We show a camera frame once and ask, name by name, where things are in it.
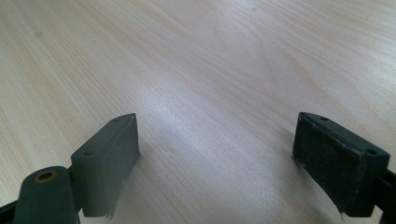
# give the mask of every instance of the black plastic part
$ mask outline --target black plastic part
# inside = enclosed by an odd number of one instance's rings
[[[12,223],[79,223],[67,169],[53,166],[26,177]]]
[[[136,115],[111,120],[71,157],[77,210],[85,217],[112,216],[139,157]]]
[[[3,207],[0,207],[0,223],[10,224],[14,219],[15,208],[17,207],[17,201],[8,203]]]
[[[396,174],[387,171],[376,184],[375,204],[384,211],[380,223],[396,223]]]
[[[389,163],[386,151],[329,119],[300,113],[293,156],[341,213],[372,214],[375,182],[385,175]]]

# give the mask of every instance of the round hole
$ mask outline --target round hole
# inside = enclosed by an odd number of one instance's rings
[[[372,149],[366,149],[366,152],[370,155],[376,155],[376,151],[372,150]]]
[[[39,180],[45,180],[45,179],[51,178],[52,176],[53,176],[53,174],[51,172],[47,172],[47,173],[44,173],[42,175],[39,175],[38,179]]]
[[[58,173],[56,173],[56,171],[45,171],[35,176],[35,182],[37,184],[42,184],[50,181],[51,179],[55,178],[57,175]]]
[[[85,151],[84,152],[84,156],[91,156],[91,155],[93,155],[92,151]]]

